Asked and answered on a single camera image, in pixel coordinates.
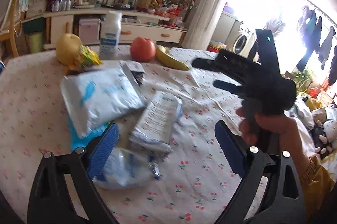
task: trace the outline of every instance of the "human hand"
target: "human hand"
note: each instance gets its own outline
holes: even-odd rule
[[[243,108],[236,111],[238,116],[245,118]],[[280,135],[280,151],[288,151],[292,156],[299,176],[302,176],[309,166],[309,158],[303,153],[302,140],[297,128],[296,120],[286,115],[265,116],[261,113],[255,114],[257,124],[265,130]],[[249,122],[244,119],[239,130],[242,132],[244,141],[252,146],[257,143],[257,136],[250,132]]]

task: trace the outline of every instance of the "banana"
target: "banana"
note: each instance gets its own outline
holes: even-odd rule
[[[185,63],[182,63],[179,60],[174,59],[172,56],[170,56],[168,52],[169,48],[166,48],[164,46],[156,45],[156,58],[157,60],[165,65],[166,67],[181,70],[181,71],[188,71],[189,68]]]

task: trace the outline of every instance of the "blue feather logo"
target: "blue feather logo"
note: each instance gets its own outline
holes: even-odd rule
[[[92,95],[94,94],[94,92],[95,92],[95,83],[93,81],[90,81],[85,88],[84,96],[80,100],[80,107],[83,107],[84,102],[89,100],[92,97]]]

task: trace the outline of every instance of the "yellow sleeve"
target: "yellow sleeve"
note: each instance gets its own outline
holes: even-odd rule
[[[320,165],[317,157],[310,157],[310,164],[306,173],[300,177],[302,185],[306,219],[319,210],[325,197],[331,192],[335,183],[328,171]]]

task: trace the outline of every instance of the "bottle cap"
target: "bottle cap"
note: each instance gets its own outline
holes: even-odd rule
[[[122,15],[121,12],[108,11],[106,21],[107,20],[119,20],[119,21],[121,21],[122,16],[123,15]]]

